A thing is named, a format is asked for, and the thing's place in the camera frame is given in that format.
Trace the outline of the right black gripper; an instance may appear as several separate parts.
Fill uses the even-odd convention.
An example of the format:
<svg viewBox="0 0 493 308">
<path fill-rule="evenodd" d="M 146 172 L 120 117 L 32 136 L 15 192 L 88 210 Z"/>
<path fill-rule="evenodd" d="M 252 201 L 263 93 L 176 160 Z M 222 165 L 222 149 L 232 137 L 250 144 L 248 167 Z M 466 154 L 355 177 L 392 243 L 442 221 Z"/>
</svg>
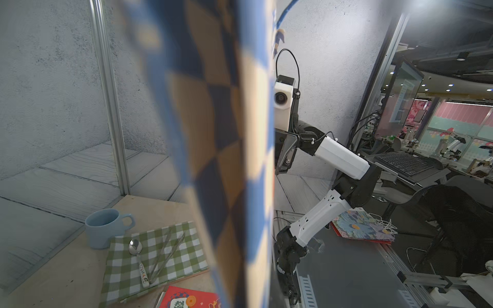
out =
<svg viewBox="0 0 493 308">
<path fill-rule="evenodd" d="M 275 174 L 287 173 L 293 164 L 293 160 L 299 144 L 299 136 L 295 133 L 275 129 Z"/>
</svg>

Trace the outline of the blue checkered paper bag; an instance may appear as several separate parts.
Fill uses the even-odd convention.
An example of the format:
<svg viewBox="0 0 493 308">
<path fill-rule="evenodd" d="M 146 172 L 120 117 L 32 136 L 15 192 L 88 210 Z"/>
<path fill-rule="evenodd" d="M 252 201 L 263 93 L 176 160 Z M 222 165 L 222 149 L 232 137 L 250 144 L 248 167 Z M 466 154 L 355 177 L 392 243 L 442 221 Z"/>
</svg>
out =
<svg viewBox="0 0 493 308">
<path fill-rule="evenodd" d="M 223 307 L 279 307 L 275 1 L 119 1 Z"/>
</svg>

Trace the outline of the red and white paper bag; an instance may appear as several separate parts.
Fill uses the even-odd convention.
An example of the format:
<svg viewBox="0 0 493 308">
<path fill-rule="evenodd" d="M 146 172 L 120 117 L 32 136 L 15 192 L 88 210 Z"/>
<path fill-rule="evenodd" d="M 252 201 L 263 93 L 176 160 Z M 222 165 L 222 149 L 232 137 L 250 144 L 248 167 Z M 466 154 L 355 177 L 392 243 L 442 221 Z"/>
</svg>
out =
<svg viewBox="0 0 493 308">
<path fill-rule="evenodd" d="M 219 308 L 221 306 L 221 300 L 215 293 L 176 286 L 170 286 L 162 292 L 156 304 L 156 308 Z"/>
</svg>

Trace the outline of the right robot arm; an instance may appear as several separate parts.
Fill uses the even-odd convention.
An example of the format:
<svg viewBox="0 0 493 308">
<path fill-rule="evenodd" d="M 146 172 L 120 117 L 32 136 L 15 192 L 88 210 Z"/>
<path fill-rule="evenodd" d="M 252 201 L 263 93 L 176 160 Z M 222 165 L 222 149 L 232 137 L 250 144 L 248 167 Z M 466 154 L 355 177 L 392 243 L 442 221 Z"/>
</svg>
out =
<svg viewBox="0 0 493 308">
<path fill-rule="evenodd" d="M 274 255 L 281 292 L 290 307 L 301 300 L 296 267 L 306 256 L 308 243 L 340 214 L 363 207 L 371 198 L 382 169 L 353 153 L 318 128 L 292 120 L 284 131 L 277 162 L 285 164 L 289 151 L 298 149 L 330 163 L 341 175 L 321 201 L 303 217 L 276 235 Z"/>
</svg>

